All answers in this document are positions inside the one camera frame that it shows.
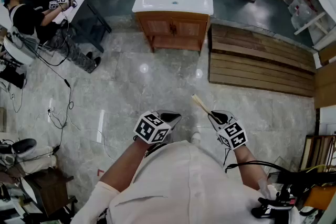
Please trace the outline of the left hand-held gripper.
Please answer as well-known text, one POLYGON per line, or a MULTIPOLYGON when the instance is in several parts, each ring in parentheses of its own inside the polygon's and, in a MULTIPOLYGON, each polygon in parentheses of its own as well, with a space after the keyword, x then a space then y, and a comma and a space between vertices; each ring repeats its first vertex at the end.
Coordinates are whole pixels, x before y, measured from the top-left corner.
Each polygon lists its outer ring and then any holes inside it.
POLYGON ((169 110, 146 111, 138 119, 133 132, 147 144, 161 143, 181 118, 179 113, 169 110))

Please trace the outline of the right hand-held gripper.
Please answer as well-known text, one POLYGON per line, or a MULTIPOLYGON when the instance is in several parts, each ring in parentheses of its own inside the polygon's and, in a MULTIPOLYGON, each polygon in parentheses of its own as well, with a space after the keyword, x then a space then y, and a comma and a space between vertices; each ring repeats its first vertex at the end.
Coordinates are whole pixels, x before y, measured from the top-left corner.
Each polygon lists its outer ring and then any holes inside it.
POLYGON ((216 131, 218 140, 231 150, 235 150, 248 142, 242 122, 231 112, 215 110, 208 114, 208 119, 216 131))

